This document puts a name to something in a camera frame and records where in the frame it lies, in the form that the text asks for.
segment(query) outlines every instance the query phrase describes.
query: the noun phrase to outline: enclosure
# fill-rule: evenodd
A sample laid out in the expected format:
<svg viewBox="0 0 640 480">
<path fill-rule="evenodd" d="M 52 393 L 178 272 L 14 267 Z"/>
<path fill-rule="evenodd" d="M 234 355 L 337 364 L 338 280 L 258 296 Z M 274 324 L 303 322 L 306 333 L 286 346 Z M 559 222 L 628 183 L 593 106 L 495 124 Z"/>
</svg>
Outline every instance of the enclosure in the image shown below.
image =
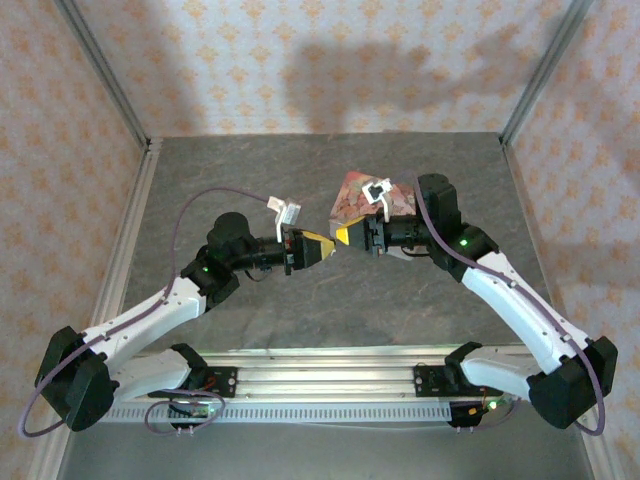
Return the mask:
<svg viewBox="0 0 640 480">
<path fill-rule="evenodd" d="M 218 465 L 221 476 L 238 478 L 459 478 L 479 471 L 489 478 L 639 477 L 634 6 L 6 2 L 5 471 L 12 478 L 82 478 L 79 459 L 91 457 L 100 467 L 94 478 L 178 474 L 157 460 L 170 456 L 168 444 L 147 438 L 139 425 L 104 424 L 72 435 L 58 429 L 25 443 L 14 424 L 56 330 L 99 324 L 166 284 L 171 232 L 192 195 L 223 185 L 291 197 L 302 205 L 297 224 L 328 235 L 348 172 L 396 178 L 413 171 L 446 175 L 465 221 L 496 240 L 558 311 L 593 337 L 615 342 L 605 435 L 554 430 L 526 409 L 486 432 L 486 441 L 443 430 L 220 425 L 197 448 L 175 446 L 183 458 L 200 459 L 191 475 Z M 257 202 L 208 194 L 181 222 L 178 266 L 193 259 L 228 211 L 246 215 L 255 236 L 274 235 L 273 212 Z M 374 258 L 338 246 L 311 269 L 291 276 L 274 270 L 264 281 L 240 283 L 227 301 L 145 353 L 186 342 L 201 354 L 295 356 L 313 348 L 375 357 L 470 340 L 519 343 L 482 300 L 424 259 Z M 40 406 L 31 422 L 53 418 Z M 265 438 L 274 439 L 268 448 Z M 429 453 L 418 461 L 423 444 Z M 157 457 L 139 455 L 140 445 Z M 243 447 L 242 461 L 219 465 Z M 495 449 L 518 460 L 487 460 Z M 523 451 L 537 456 L 524 458 Z M 460 454 L 477 465 L 465 470 L 442 460 Z"/>
</svg>

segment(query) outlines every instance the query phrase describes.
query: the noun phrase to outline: gray stone surface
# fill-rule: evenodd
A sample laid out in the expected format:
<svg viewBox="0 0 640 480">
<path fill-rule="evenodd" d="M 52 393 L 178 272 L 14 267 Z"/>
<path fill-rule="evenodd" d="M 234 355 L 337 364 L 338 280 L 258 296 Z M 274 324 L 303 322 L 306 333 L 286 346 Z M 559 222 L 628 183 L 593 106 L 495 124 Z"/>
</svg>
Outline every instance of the gray stone surface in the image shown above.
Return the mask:
<svg viewBox="0 0 640 480">
<path fill-rule="evenodd" d="M 557 430 L 528 404 L 473 434 L 438 424 L 383 425 L 214 424 L 194 438 L 161 438 L 142 425 L 98 424 L 71 434 L 58 479 L 593 478 L 578 429 Z"/>
<path fill-rule="evenodd" d="M 520 274 L 544 293 L 542 274 L 508 166 L 493 133 L 379 133 L 174 138 L 165 140 L 142 227 L 125 307 L 158 291 L 169 273 L 168 244 L 178 210 L 196 192 L 235 186 L 292 197 L 301 228 L 328 234 L 331 207 L 349 170 L 394 177 L 439 172 L 456 186 L 463 218 L 483 228 Z M 212 193 L 187 212 L 178 267 L 206 242 L 218 215 L 236 210 L 254 236 L 274 234 L 259 202 Z M 315 267 L 261 283 L 240 276 L 224 304 L 175 329 L 151 350 L 187 342 L 200 351 L 232 348 L 436 345 L 517 341 L 480 299 L 429 259 L 406 262 L 338 247 Z"/>
</svg>

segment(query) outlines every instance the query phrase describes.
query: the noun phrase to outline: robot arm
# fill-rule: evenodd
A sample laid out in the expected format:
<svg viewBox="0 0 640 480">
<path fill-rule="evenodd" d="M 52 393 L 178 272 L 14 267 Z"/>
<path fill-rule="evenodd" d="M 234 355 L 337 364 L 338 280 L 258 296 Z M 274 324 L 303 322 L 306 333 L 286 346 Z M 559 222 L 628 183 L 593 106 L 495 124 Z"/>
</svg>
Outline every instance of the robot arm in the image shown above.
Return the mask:
<svg viewBox="0 0 640 480">
<path fill-rule="evenodd" d="M 476 268 L 445 251 L 423 218 L 416 215 L 391 217 L 387 221 L 381 213 L 366 215 L 338 229 L 336 237 L 374 256 L 390 247 L 426 247 L 439 268 L 491 306 L 528 347 L 534 359 L 534 362 L 525 362 L 469 342 L 447 357 L 448 381 L 487 386 L 517 395 L 529 400 L 550 424 L 567 428 L 596 403 L 593 382 L 579 357 L 588 359 L 606 396 L 613 383 L 615 346 L 606 337 L 591 340 L 563 318 L 516 273 L 486 233 L 462 222 L 456 190 L 444 175 L 423 175 L 418 185 L 416 199 L 423 200 L 432 227 L 441 240 L 458 257 L 475 263 Z M 502 275 L 508 282 L 490 272 Z"/>
<path fill-rule="evenodd" d="M 243 215 L 221 215 L 207 234 L 207 244 L 175 278 L 169 291 L 163 289 L 120 316 L 81 333 L 71 327 L 56 332 L 36 386 L 74 351 L 91 345 L 42 390 L 73 431 L 96 423 L 114 401 L 181 386 L 186 390 L 202 388 L 207 365 L 187 345 L 174 345 L 149 357 L 132 357 L 173 328 L 223 302 L 240 285 L 234 272 L 253 268 L 268 271 L 282 265 L 290 275 L 292 270 L 324 260 L 334 246 L 333 240 L 293 228 L 280 231 L 278 237 L 254 238 Z M 154 305 L 157 308 L 148 312 Z"/>
</svg>

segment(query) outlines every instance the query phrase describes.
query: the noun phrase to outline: floral wallpaper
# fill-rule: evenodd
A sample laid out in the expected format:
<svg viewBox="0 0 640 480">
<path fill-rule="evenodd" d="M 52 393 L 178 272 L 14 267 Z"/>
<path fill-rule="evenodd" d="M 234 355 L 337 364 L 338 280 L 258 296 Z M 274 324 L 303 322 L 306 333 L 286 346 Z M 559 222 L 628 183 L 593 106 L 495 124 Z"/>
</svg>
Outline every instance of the floral wallpaper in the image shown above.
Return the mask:
<svg viewBox="0 0 640 480">
<path fill-rule="evenodd" d="M 619 349 L 607 435 L 640 478 L 640 10 L 595 2 L 515 142 L 552 298 Z"/>
<path fill-rule="evenodd" d="M 20 479 L 18 416 L 52 333 L 89 323 L 141 154 L 54 2 L 4 0 L 0 31 L 0 476 Z"/>
<path fill-rule="evenodd" d="M 79 0 L 151 136 L 499 131 L 569 0 Z"/>
</svg>

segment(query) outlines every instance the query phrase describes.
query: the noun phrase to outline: metal corner post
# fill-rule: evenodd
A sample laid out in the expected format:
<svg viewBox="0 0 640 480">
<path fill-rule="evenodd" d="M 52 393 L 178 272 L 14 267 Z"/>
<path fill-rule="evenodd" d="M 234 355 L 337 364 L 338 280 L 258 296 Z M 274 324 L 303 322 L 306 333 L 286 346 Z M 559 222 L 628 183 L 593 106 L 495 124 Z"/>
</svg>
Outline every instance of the metal corner post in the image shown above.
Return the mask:
<svg viewBox="0 0 640 480">
<path fill-rule="evenodd" d="M 124 94 L 118 79 L 111 70 L 106 57 L 102 53 L 98 42 L 80 12 L 75 0 L 54 0 L 54 2 L 64 19 L 69 24 L 69 28 L 71 28 L 71 31 L 78 39 L 89 63 L 91 63 L 91 66 L 109 93 L 111 100 L 120 112 L 120 115 L 122 115 L 122 119 L 126 123 L 131 135 L 133 135 L 136 143 L 140 148 L 146 148 L 149 142 L 147 135 L 142 128 L 142 124 Z"/>
<path fill-rule="evenodd" d="M 142 222 L 142 214 L 147 203 L 161 147 L 162 139 L 153 139 L 150 146 L 145 148 L 142 153 L 140 168 L 129 193 L 127 206 L 118 227 L 118 234 L 116 235 L 109 265 L 96 299 L 90 326 L 98 325 L 110 317 L 114 317 L 122 307 L 129 279 L 129 265 L 133 257 L 138 231 Z M 53 409 L 49 409 L 46 417 L 46 425 L 54 422 L 56 415 Z M 62 465 L 69 434 L 69 429 L 63 427 L 38 440 L 36 452 L 27 475 L 28 479 L 44 480 L 57 477 Z"/>
<path fill-rule="evenodd" d="M 529 84 L 524 89 L 522 97 L 520 97 L 507 125 L 500 135 L 500 143 L 502 145 L 509 145 L 515 139 L 520 127 L 522 127 L 522 124 L 529 115 L 533 105 L 551 77 L 553 70 L 560 61 L 560 58 L 562 58 L 562 54 L 567 49 L 571 39 L 573 39 L 584 17 L 587 15 L 587 11 L 592 3 L 593 0 L 573 0 L 571 5 L 569 5 L 567 13 L 560 22 L 560 26 L 553 40 L 551 40 L 549 48 L 547 48 L 547 51 L 540 59 L 540 63 L 538 63 L 538 66 L 533 72 Z"/>
</svg>

